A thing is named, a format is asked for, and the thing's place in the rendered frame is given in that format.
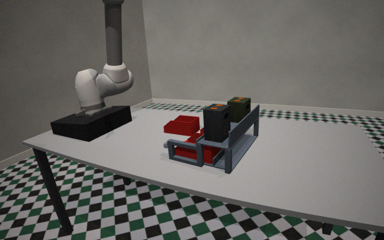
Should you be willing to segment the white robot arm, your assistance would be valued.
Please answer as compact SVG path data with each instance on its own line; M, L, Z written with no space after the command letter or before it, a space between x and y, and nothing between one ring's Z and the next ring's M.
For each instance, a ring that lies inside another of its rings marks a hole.
M75 88L81 110L76 116L94 116L112 109L106 106L104 98L130 89L134 79L122 63L121 4L124 0L102 0L105 12L105 35L107 63L103 73L94 69L78 72Z

